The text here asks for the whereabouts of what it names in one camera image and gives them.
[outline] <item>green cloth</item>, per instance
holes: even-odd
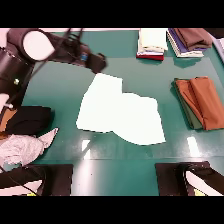
[[[181,94],[179,92],[179,88],[178,88],[178,86],[176,84],[177,80],[178,80],[177,78],[174,79],[173,85],[174,85],[174,88],[176,89],[178,98],[179,98],[179,100],[181,102],[181,105],[182,105],[182,107],[184,109],[184,112],[186,114],[186,117],[187,117],[187,120],[189,122],[190,127],[192,129],[201,129],[201,128],[203,128],[201,122],[198,120],[198,118],[196,117],[194,112],[191,110],[189,105],[186,103],[184,98],[181,96]]]

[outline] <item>black cloth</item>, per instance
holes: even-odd
[[[48,127],[51,108],[41,106],[21,106],[8,121],[5,133],[8,135],[37,135]]]

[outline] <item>dark red folded cloth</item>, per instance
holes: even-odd
[[[147,59],[152,59],[157,61],[163,61],[164,55],[137,55],[136,54],[136,58],[147,58]]]

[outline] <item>green table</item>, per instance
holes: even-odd
[[[56,116],[49,130],[60,128],[53,145],[34,163],[73,163],[72,195],[158,195],[154,168],[157,162],[208,160],[224,175],[224,130],[191,130],[171,88],[175,77],[209,76],[224,102],[224,68],[216,50],[213,47],[201,60],[189,61],[176,58],[168,42],[169,51],[163,62],[136,59],[137,39],[138,31],[84,32],[83,35],[83,42],[94,53],[107,56],[108,67],[103,72],[121,77],[123,92],[157,99],[166,143],[138,146],[114,133],[78,130],[80,104],[94,79],[88,69],[49,62],[29,84],[23,104],[51,107]],[[189,148],[189,137],[197,142],[196,154]],[[90,140],[84,151],[83,140]]]

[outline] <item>teal tabletop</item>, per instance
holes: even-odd
[[[215,48],[201,59],[176,58],[167,41],[169,50],[159,62],[136,59],[137,40],[138,31],[83,34],[94,53],[107,56],[103,73],[123,79],[123,92],[157,100],[165,143],[139,146],[113,132],[78,130],[81,101],[95,76],[86,68],[48,62],[29,84],[23,105],[51,107],[55,119],[49,130],[60,128],[34,163],[74,164],[71,195],[159,195],[154,165],[161,162],[209,161],[224,175],[224,130],[190,129],[171,85],[174,78],[208,76],[224,102],[224,67]]]

